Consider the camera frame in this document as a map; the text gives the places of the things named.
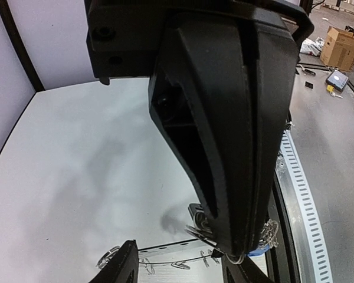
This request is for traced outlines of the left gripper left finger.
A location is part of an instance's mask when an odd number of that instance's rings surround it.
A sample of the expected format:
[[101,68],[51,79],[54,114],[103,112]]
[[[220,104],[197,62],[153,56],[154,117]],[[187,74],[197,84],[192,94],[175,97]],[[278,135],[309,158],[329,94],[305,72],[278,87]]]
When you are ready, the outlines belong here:
[[137,283],[137,243],[127,240],[89,283]]

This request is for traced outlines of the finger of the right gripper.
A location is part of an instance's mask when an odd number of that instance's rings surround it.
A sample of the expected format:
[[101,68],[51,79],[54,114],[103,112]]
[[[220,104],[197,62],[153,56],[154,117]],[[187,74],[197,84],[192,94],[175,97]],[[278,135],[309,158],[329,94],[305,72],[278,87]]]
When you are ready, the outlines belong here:
[[238,254],[245,255],[257,247],[266,219],[299,49],[288,30],[270,24],[245,21],[239,34],[248,87],[238,143]]
[[241,110],[247,101],[234,20],[177,14],[149,85],[150,115],[189,176],[220,250],[238,254]]

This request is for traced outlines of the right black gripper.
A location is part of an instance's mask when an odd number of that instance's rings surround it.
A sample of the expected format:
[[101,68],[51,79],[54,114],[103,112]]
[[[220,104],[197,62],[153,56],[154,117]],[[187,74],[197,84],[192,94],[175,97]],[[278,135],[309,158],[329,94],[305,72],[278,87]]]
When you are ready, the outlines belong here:
[[207,14],[283,27],[296,23],[300,45],[314,30],[306,11],[288,1],[86,1],[87,49],[93,74],[110,78],[149,77],[168,20],[177,14]]

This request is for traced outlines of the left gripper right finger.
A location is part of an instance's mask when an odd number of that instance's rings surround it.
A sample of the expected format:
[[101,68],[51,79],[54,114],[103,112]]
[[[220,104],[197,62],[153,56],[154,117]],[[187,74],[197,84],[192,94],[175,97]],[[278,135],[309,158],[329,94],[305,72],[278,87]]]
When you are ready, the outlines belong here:
[[221,258],[224,283],[273,283],[273,281],[248,257],[239,265]]

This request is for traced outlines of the key with blue tag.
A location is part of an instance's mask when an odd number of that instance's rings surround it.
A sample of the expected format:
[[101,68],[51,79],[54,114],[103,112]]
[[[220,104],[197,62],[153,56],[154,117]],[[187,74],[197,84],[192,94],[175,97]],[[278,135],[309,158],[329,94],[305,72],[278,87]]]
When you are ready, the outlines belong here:
[[255,257],[255,256],[262,256],[264,255],[268,250],[270,249],[269,245],[266,245],[264,247],[258,247],[257,249],[249,252],[247,254],[248,257]]

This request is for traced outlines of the metal ring plate with keyrings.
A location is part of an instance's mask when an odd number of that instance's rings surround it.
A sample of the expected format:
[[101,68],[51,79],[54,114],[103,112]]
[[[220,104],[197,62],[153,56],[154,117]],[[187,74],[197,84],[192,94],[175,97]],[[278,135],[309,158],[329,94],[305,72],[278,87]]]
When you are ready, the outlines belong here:
[[[257,248],[266,245],[269,245],[270,249],[278,247],[278,229],[278,222],[269,219],[261,230],[261,239]],[[221,256],[223,256],[223,253],[217,247],[213,248],[195,237],[185,241],[138,250],[139,261],[150,274],[155,273],[153,268],[157,265],[170,265],[174,268],[189,270],[188,262],[202,260],[206,266],[209,266],[208,258],[219,263],[218,259]]]

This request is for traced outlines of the key with black tag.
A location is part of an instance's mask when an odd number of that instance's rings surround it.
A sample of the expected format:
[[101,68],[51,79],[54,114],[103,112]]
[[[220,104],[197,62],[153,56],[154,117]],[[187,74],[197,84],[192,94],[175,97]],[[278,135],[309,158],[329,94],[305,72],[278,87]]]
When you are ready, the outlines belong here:
[[192,219],[192,225],[186,225],[185,232],[215,248],[217,243],[214,241],[214,234],[202,206],[198,203],[190,203],[188,212]]

